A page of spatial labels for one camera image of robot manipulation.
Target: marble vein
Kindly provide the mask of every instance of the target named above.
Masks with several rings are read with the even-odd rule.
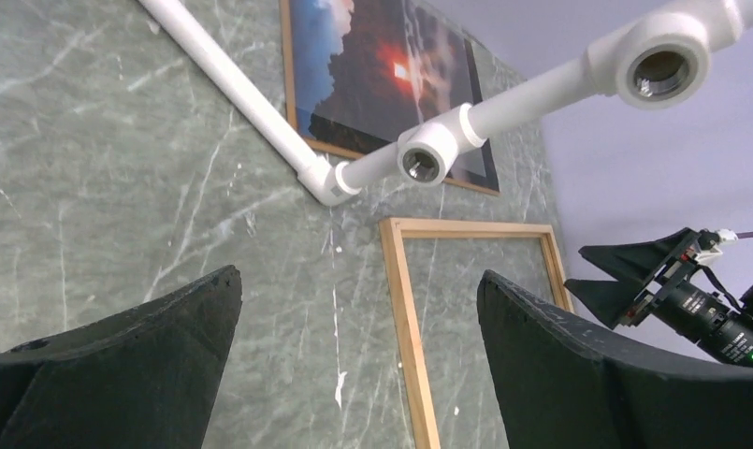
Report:
[[[18,286],[18,262],[21,260],[21,248],[15,248],[15,256],[12,258],[12,291],[15,297],[15,323],[21,322],[21,292]]]
[[[186,62],[186,58],[183,56],[173,61],[170,61],[169,63],[166,63],[154,70],[151,70],[150,72],[137,78],[136,80],[134,80],[134,82],[128,84],[125,90],[128,92],[134,92],[142,88],[143,86],[145,86],[152,80],[158,79],[159,77],[163,76],[169,69],[180,67],[185,62]]]
[[[219,222],[213,229],[213,234],[216,237],[216,240],[214,240],[209,245],[200,248],[198,250],[192,250],[186,254],[183,252],[179,252],[179,255],[177,255],[173,260],[172,263],[170,263],[166,268],[160,267],[156,273],[155,278],[153,278],[153,282],[151,284],[151,287],[148,289],[147,293],[145,294],[144,299],[142,300],[142,303],[148,302],[152,299],[153,292],[158,285],[158,283],[164,279],[169,273],[171,273],[175,268],[180,267],[182,264],[186,263],[189,259],[192,259],[208,250],[213,250],[215,248],[218,248],[220,245],[225,243],[230,236],[232,236],[232,230],[233,230],[233,224],[240,220],[242,217],[244,217],[248,212],[252,210],[256,210],[257,208],[260,208],[263,205],[266,205],[268,203],[273,203],[275,201],[278,201],[280,199],[285,199],[287,196],[293,195],[298,196],[301,194],[301,191],[297,189],[296,187],[289,187],[284,188],[281,190],[278,190],[276,192],[272,192],[268,196],[265,196],[257,201],[254,201],[254,203],[250,204],[246,208],[236,210],[234,213],[230,214],[227,218]]]
[[[373,389],[373,393],[368,397],[368,414],[365,416],[365,425],[363,426],[362,432],[360,432],[359,438],[357,439],[359,442],[362,441],[362,439],[365,437],[365,434],[368,433],[368,429],[370,428],[370,418],[373,416],[373,404],[376,402],[376,398],[379,396],[379,391],[382,389],[383,376],[384,367],[379,369],[379,378],[376,380],[376,388]]]
[[[151,284],[151,287],[148,289],[148,291],[145,293],[145,297],[142,300],[142,302],[148,302],[152,299],[153,291],[155,290],[155,287],[158,285],[159,281],[164,279],[164,277],[172,272],[173,269],[177,268],[180,264],[184,262],[183,253],[185,253],[186,249],[189,247],[189,244],[192,242],[193,237],[193,231],[195,228],[195,218],[197,216],[197,213],[200,210],[200,207],[202,207],[202,200],[203,196],[205,195],[205,188],[208,185],[208,179],[210,178],[210,173],[213,170],[213,163],[216,161],[216,156],[219,155],[219,150],[222,149],[222,144],[227,139],[227,136],[230,135],[230,128],[233,125],[233,113],[235,112],[234,109],[230,110],[229,114],[229,120],[227,122],[227,129],[224,131],[224,134],[222,137],[216,142],[216,146],[214,147],[213,151],[210,154],[210,158],[208,161],[208,166],[205,170],[205,175],[203,176],[202,181],[200,182],[199,191],[197,193],[197,200],[195,201],[195,206],[192,208],[192,214],[189,217],[189,222],[186,225],[186,228],[183,230],[183,238],[181,239],[181,246],[178,248],[178,252],[175,254],[175,258],[172,260],[172,263],[169,264],[166,268],[160,267],[158,269],[158,272],[156,273],[155,278],[153,278],[153,282]],[[180,202],[179,211],[182,208],[183,201]]]
[[[304,308],[304,325],[301,332],[299,332],[299,347],[297,351],[297,359],[302,358],[302,348],[304,348],[304,335],[307,333],[307,321],[310,318],[310,308]]]
[[[352,307],[360,299],[362,294],[362,284],[365,283],[365,273],[368,270],[368,260],[371,251],[373,251],[373,245],[369,242],[362,255],[362,267],[359,268],[359,272],[356,275],[356,285],[354,287],[354,294],[352,295]]]
[[[478,419],[475,420],[475,444],[481,444],[481,425],[484,416],[484,392],[478,393]]]
[[[65,272],[65,234],[63,232],[63,217],[70,206],[67,203],[60,203],[57,212],[57,233],[59,236],[59,269],[62,273],[62,330],[67,330],[67,275]]]
[[[398,378],[398,382],[396,382],[396,386],[398,387],[398,397],[404,398],[403,394],[403,376],[401,375],[401,369],[399,366],[396,366],[395,368],[395,375],[396,378]],[[406,435],[406,439],[408,440],[410,438],[410,435],[413,435],[413,433],[409,429],[409,419],[406,414],[406,406],[403,403],[404,401],[400,401],[400,411],[401,411],[401,423],[403,423],[403,429],[404,429],[404,435]]]
[[[12,199],[9,198],[9,195],[7,195],[7,192],[5,192],[1,187],[0,187],[0,194],[1,194],[1,196],[4,197],[4,199],[7,201],[7,203],[9,204],[9,206],[12,208],[12,211],[15,212],[16,215],[18,215],[18,219],[19,220],[23,220],[23,217],[21,216],[21,213],[18,212],[18,209],[16,209],[15,205],[12,204]]]
[[[441,186],[440,210],[437,212],[437,218],[442,218],[442,210],[445,207],[445,187]],[[428,262],[428,275],[426,276],[426,299],[423,301],[423,315],[420,318],[420,335],[423,335],[423,329],[426,324],[426,312],[428,311],[428,292],[431,286],[431,275],[434,273],[434,260],[437,258],[437,243],[439,239],[434,239],[434,249],[431,250],[431,260]]]
[[[31,82],[35,82],[37,80],[46,78],[67,57],[67,55],[70,54],[71,51],[73,51],[79,45],[86,45],[92,42],[98,36],[100,36],[101,33],[103,33],[104,29],[106,29],[106,25],[99,27],[98,29],[90,33],[89,35],[87,34],[86,31],[77,32],[76,34],[74,34],[67,40],[67,45],[56,54],[53,60],[51,60],[51,62],[48,65],[40,69],[34,75],[26,77],[26,78],[21,78],[21,79],[5,80],[4,82],[2,82],[0,84],[0,96],[5,94],[7,91],[12,89],[13,87],[16,87],[22,84],[29,84]]]
[[[175,209],[175,218],[172,220],[172,232],[178,227],[178,221],[181,219],[181,212],[183,211],[183,205],[186,204],[186,197],[189,195],[189,189],[192,187],[192,183],[195,181],[195,173],[192,173],[192,177],[189,181],[181,186],[181,196],[178,198],[178,208]],[[167,246],[172,246],[172,239],[167,242]]]

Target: pipe elbow fitting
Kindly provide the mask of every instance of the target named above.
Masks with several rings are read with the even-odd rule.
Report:
[[[317,155],[313,164],[298,173],[297,178],[319,203],[338,206],[362,190],[345,182],[342,172],[346,165],[347,162],[341,162],[333,167],[324,156]]]
[[[458,156],[486,142],[472,129],[465,103],[398,136],[398,168],[404,179],[421,186],[444,181]]]
[[[702,21],[686,12],[652,13],[615,46],[615,92],[638,109],[668,108],[702,87],[711,60]]]

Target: white paint splatter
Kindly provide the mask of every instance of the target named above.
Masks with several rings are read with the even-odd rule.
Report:
[[[145,21],[148,23],[148,27],[151,29],[151,33],[153,33],[154,35],[157,35],[158,32],[161,31],[161,25],[159,25],[158,23],[150,19],[145,19]]]
[[[346,382],[346,374],[348,371],[338,373],[338,386],[335,387],[335,401],[338,403],[338,408],[343,410],[343,383]]]
[[[338,337],[338,286],[332,287],[332,307],[335,313],[332,315],[332,321],[335,322],[335,339]],[[340,347],[338,349],[338,365],[340,365]]]
[[[329,244],[325,245],[325,247],[326,246],[329,247],[329,251],[332,251],[332,248],[335,247],[335,234],[331,226],[329,227]],[[332,254],[332,268],[334,269],[334,267],[335,267],[335,255]]]

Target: sunset painting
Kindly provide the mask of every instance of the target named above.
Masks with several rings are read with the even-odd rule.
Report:
[[[471,43],[413,0],[282,0],[288,120],[319,151],[356,158],[482,100]],[[448,181],[500,191],[492,152]]]

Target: picture frame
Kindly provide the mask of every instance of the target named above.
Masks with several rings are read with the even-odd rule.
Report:
[[[471,39],[421,0],[356,8],[354,0],[280,1],[286,119],[316,151],[357,159],[440,113],[483,101]],[[325,6],[335,12],[325,16]],[[346,26],[348,34],[338,30]],[[449,45],[429,36],[447,36]],[[362,56],[371,53],[366,46],[377,49],[372,58]],[[445,182],[499,195],[491,141],[461,154]]]
[[[563,263],[549,224],[519,224],[438,220],[424,218],[386,218],[379,222],[393,315],[398,334],[398,349],[403,366],[414,443],[418,449],[439,449],[440,436],[426,358],[420,338],[420,325],[414,308],[405,239],[538,239],[550,280],[553,300],[564,311],[576,313],[572,299],[563,286]]]

